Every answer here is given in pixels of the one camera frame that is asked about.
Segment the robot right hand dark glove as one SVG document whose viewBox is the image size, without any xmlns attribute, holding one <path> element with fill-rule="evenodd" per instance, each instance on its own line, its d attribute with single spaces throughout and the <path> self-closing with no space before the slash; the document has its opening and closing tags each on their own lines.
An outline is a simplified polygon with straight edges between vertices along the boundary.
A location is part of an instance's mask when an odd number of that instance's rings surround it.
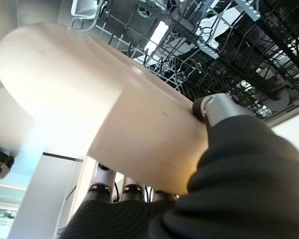
<svg viewBox="0 0 299 239">
<path fill-rule="evenodd" d="M 214 94 L 193 103 L 208 149 L 176 201 L 108 203 L 92 189 L 63 239 L 299 239 L 299 151 Z"/>
</svg>

